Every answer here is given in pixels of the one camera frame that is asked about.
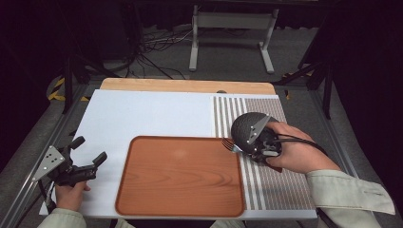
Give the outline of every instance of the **table leg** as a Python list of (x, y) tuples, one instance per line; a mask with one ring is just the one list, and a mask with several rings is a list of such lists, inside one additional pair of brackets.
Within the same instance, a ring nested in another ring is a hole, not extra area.
[(269, 51), (267, 50), (267, 48), (269, 46), (270, 38), (272, 37), (273, 29), (275, 27), (277, 18), (278, 18), (278, 9), (274, 9), (273, 13), (272, 13), (272, 18), (270, 19), (269, 25), (267, 27), (267, 32), (266, 32), (266, 37), (264, 39), (264, 42), (259, 43), (261, 57), (263, 58), (264, 65), (266, 66), (266, 71), (269, 74), (272, 74), (275, 72), (272, 61), (269, 56)]
[(190, 63), (189, 70), (196, 71), (198, 64), (198, 51), (199, 51), (199, 40), (198, 40), (198, 6), (194, 6), (193, 9), (193, 42), (192, 42), (192, 50), (190, 52)]

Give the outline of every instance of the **dark background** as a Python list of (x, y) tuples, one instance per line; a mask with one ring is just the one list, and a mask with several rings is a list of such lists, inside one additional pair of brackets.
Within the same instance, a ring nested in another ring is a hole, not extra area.
[[(322, 25), (304, 63), (332, 60), (337, 92), (356, 138), (402, 211), (403, 16), (392, 1), (349, 2), (323, 25), (327, 10), (281, 10), (277, 26)], [(192, 14), (191, 6), (140, 9), (145, 27), (168, 30), (190, 23)], [(67, 56), (78, 53), (100, 65), (122, 60), (137, 51), (139, 37), (136, 15), (124, 1), (2, 0), (0, 10), (2, 170), (47, 109), (48, 85)]]

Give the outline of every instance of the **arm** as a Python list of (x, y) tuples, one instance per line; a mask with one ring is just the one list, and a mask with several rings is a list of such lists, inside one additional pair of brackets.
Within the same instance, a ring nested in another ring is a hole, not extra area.
[[(286, 123), (268, 123), (267, 126), (278, 134), (313, 141)], [(309, 144), (283, 142), (281, 146), (282, 154), (267, 159), (267, 162), (305, 174), (314, 204), (339, 227), (380, 227), (371, 211), (394, 214), (393, 202), (379, 184), (341, 172), (333, 161)]]
[(39, 227), (85, 228), (86, 222), (78, 210), (83, 201), (83, 191), (89, 190), (86, 181), (78, 182), (74, 187), (56, 185), (57, 208), (45, 218)]

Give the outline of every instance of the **wooden strip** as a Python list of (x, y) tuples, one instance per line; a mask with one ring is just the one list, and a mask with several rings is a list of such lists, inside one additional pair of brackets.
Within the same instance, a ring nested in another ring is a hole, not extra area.
[(276, 94), (273, 85), (269, 83), (131, 78), (107, 78), (101, 84), (101, 89), (201, 93), (216, 93), (223, 90), (226, 93), (238, 94)]

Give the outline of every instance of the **hand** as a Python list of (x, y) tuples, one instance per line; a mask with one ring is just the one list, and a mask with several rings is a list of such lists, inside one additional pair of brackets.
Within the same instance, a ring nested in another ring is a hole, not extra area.
[[(287, 123), (269, 122), (267, 126), (272, 128), (277, 134), (291, 135), (313, 142), (309, 135)], [(279, 136), (279, 138), (287, 139), (289, 137)], [(309, 144), (303, 142), (282, 142), (281, 147), (282, 152), (280, 156), (267, 158), (267, 163), (302, 174), (319, 169), (340, 170), (325, 154)]]
[(83, 191), (91, 190), (86, 181), (78, 182), (71, 186), (59, 186), (56, 184), (56, 207), (78, 211), (83, 201)]

